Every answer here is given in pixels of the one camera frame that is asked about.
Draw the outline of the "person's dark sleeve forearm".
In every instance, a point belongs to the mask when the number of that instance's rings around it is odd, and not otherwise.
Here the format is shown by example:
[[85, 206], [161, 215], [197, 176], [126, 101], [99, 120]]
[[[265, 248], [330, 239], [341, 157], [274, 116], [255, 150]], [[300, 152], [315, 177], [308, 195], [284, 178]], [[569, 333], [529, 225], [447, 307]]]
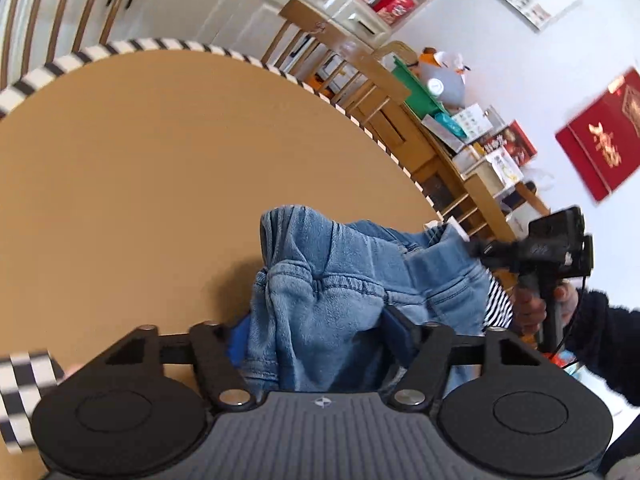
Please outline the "person's dark sleeve forearm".
[[565, 347], [629, 404], [639, 405], [639, 311], [611, 307], [604, 292], [584, 292]]

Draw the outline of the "person's right hand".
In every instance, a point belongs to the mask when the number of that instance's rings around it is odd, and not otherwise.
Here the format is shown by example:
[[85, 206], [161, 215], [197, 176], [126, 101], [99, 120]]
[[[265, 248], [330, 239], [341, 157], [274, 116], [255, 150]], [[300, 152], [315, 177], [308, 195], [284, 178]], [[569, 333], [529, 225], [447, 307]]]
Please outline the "person's right hand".
[[[570, 282], [563, 282], [554, 291], [554, 301], [565, 327], [572, 319], [578, 305], [578, 291]], [[547, 305], [536, 292], [523, 286], [513, 291], [512, 330], [521, 335], [533, 335], [541, 329], [547, 318]]]

